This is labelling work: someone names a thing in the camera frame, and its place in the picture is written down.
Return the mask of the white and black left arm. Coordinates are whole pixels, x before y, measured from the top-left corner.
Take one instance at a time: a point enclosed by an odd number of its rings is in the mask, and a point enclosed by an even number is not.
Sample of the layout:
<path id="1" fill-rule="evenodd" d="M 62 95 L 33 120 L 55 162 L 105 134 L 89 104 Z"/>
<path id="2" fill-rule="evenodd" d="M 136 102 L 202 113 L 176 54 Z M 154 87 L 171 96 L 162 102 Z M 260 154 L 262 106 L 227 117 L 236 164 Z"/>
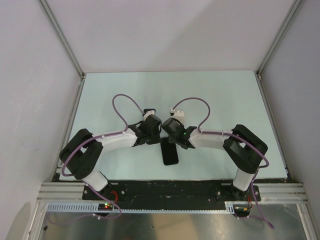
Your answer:
<path id="1" fill-rule="evenodd" d="M 91 186 L 94 195 L 104 200 L 110 196 L 111 187 L 107 177 L 96 169 L 101 153 L 158 144 L 161 142 L 161 124 L 160 118 L 150 114 L 139 123 L 129 125 L 126 131 L 94 136 L 83 128 L 62 149 L 59 158 L 71 176 Z"/>

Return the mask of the pink-edged black phone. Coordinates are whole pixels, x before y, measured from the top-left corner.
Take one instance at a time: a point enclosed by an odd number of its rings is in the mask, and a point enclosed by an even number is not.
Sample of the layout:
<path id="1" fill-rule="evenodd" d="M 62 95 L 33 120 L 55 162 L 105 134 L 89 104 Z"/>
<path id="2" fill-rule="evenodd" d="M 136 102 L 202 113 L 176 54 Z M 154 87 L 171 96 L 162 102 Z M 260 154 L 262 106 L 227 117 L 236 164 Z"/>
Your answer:
<path id="1" fill-rule="evenodd" d="M 160 147 L 163 164 L 165 166 L 177 165 L 179 163 L 177 146 L 175 143 L 171 143 L 168 137 L 161 139 Z"/>

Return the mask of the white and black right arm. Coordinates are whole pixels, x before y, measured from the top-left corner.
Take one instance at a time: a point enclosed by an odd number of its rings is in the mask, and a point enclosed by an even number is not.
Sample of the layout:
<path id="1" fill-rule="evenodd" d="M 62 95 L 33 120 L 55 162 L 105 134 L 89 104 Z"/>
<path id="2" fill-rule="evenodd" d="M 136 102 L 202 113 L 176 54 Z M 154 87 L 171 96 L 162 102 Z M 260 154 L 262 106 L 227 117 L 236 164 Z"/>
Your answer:
<path id="1" fill-rule="evenodd" d="M 224 150 L 237 166 L 230 190 L 238 201 L 249 195 L 249 188 L 258 175 L 259 169 L 270 163 L 265 157 L 268 146 L 247 127 L 237 124 L 227 131 L 200 130 L 196 126 L 185 126 L 170 117 L 162 124 L 169 141 L 183 149 L 211 148 Z"/>

